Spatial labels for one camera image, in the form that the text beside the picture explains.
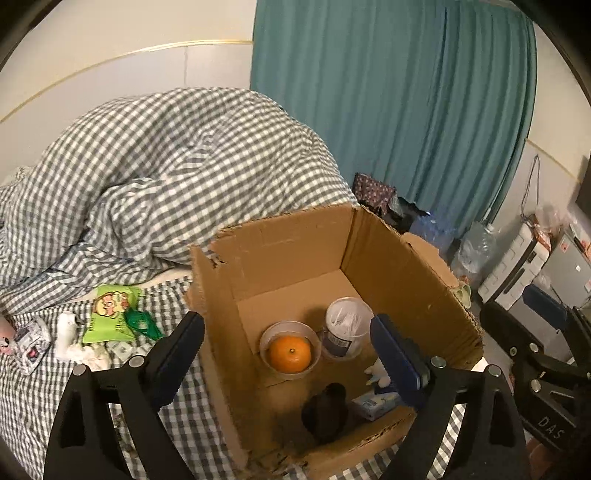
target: electrical cable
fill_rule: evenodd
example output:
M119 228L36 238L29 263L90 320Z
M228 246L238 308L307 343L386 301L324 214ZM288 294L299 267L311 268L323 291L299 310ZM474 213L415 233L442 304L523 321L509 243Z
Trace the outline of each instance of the electrical cable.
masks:
M535 166L538 165L538 176L537 182L535 187L535 205L540 205L540 158L536 154L534 157L534 161L531 164L530 168L530 176L527 179L527 185L525 186L525 192L523 193L523 198L521 199L521 221L527 223L530 227L533 227L533 224L525 215L525 204L527 203L527 199L530 196L530 187L531 187L531 179L534 175Z

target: gingham comforter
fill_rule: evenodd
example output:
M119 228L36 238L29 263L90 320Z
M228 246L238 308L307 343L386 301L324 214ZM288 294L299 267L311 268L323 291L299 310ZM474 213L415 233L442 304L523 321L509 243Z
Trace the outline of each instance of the gingham comforter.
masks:
M239 89L120 98L67 128L0 188L0 310L188 264L189 244L251 219L354 202L324 142Z
M54 335L65 309L87 325L89 301L54 305L98 284L140 283L188 264L187 246L206 248L223 227L343 202L355 198L323 141L265 96L180 89L113 100L65 130L38 166L0 187L0 310L16 327L41 317ZM186 311L188 284L169 282L140 299L165 334ZM73 365L59 362L52 347L24 377L13 358L0 355L0 435L34 480L42 478ZM196 478L234 478L198 359L160 415ZM430 478L443 473L461 417L456 409ZM128 444L124 424L116 425ZM339 478L377 478L394 451ZM139 460L125 457L134 478L145 478ZM289 477L305 478L301 471Z

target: white figurine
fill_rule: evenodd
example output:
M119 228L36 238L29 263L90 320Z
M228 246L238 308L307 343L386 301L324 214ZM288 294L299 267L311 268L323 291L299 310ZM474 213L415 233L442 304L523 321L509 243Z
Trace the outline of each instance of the white figurine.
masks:
M372 377L367 381L366 385L371 385L378 382L380 388L385 388L390 385L390 377L382 364L382 361L378 358L375 363L365 369L365 374L371 375Z

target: clear plastic cup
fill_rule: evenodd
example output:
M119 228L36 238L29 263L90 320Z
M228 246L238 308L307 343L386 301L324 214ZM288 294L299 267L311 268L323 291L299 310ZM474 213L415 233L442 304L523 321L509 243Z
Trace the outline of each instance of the clear plastic cup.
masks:
M310 342L312 348L312 361L310 366L298 374L284 374L275 370L267 361L267 349L269 345L279 337L298 336L306 338ZM320 360L320 351L322 346L320 339L316 332L308 327L305 323L296 322L295 320L284 320L271 325L261 336L259 341L259 352L263 363L275 372L275 375L285 379L294 380L296 378L304 377L309 374Z
M322 332L322 354L332 360L351 360L369 341L369 325L374 313L360 299L344 297L326 310Z

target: cardboard box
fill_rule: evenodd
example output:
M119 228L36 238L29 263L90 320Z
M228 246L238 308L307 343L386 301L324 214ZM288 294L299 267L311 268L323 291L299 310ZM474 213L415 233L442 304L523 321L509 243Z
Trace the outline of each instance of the cardboard box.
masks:
M398 407L374 422L349 415L345 434L317 446L300 421L303 403L341 382L348 400L367 391L371 344L352 361L322 358L306 377L283 381L262 363L258 341L280 320L322 330L328 305L360 297L387 313L427 356L471 368L482 340L471 314L431 266L367 210L329 206L253 221L221 232L210 249L192 248L190 307L206 321L199 352L207 389L232 459L246 478L273 478L301 465L324 479L356 465L406 434L413 412Z

